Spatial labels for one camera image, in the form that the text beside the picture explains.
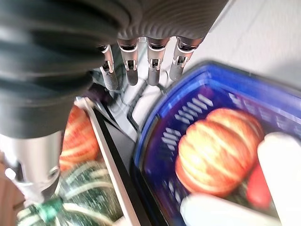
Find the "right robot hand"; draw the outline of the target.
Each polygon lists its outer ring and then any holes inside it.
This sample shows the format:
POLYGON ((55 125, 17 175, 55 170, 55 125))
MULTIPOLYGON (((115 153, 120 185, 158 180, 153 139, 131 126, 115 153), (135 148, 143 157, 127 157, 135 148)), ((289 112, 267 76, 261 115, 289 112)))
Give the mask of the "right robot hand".
POLYGON ((117 87, 112 44, 127 81, 137 83, 137 47, 148 40, 150 85, 167 42, 177 38, 170 78, 178 80, 226 5, 224 0, 3 0, 0 3, 0 149, 9 178, 29 203, 49 199, 74 98, 101 67, 117 87))

